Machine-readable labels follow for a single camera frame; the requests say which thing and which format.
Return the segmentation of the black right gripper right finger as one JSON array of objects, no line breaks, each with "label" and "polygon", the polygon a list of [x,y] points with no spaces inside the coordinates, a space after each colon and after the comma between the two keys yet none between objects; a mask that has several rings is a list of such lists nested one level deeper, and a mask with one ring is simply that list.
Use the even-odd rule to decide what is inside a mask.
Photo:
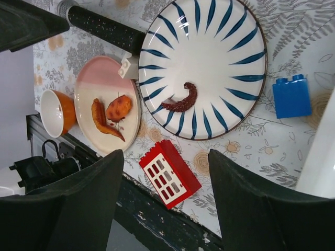
[{"label": "black right gripper right finger", "polygon": [[334,200],[288,189],[208,154],[225,250],[334,250]]}]

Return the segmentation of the blue striped white plate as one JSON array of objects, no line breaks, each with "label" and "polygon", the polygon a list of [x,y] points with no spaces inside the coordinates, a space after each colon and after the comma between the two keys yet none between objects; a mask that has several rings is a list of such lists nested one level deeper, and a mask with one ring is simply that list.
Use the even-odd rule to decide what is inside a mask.
[{"label": "blue striped white plate", "polygon": [[209,140],[239,125],[265,84],[260,24],[241,1],[172,1],[147,31],[138,79],[144,104],[167,131]]}]

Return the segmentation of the pink white plate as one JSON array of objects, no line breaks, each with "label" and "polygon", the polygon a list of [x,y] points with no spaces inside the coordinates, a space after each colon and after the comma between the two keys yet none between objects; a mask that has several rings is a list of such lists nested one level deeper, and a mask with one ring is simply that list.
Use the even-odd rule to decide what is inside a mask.
[{"label": "pink white plate", "polygon": [[[120,64],[110,57],[93,57],[80,70],[74,87],[74,105],[79,127],[102,156],[117,149],[127,150],[135,140],[140,127],[141,105],[136,85],[130,79],[123,79],[118,74],[119,69]],[[107,109],[110,103],[121,96],[130,99],[130,111],[120,121],[106,119],[106,123],[118,130],[124,140],[100,132],[91,112],[95,99]]]}]

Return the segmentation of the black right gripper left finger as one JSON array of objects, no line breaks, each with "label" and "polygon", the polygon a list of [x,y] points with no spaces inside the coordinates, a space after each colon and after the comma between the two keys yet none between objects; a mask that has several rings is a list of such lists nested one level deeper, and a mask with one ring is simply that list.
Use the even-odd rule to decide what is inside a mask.
[{"label": "black right gripper left finger", "polygon": [[122,180],[115,150],[26,195],[1,198],[1,250],[106,250]]}]

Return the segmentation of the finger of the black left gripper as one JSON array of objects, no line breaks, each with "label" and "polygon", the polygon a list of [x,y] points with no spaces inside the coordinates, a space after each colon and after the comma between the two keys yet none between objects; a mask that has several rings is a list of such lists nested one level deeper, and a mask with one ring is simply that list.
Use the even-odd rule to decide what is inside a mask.
[{"label": "finger of the black left gripper", "polygon": [[15,52],[68,31],[66,19],[25,1],[1,1],[1,52]]}]

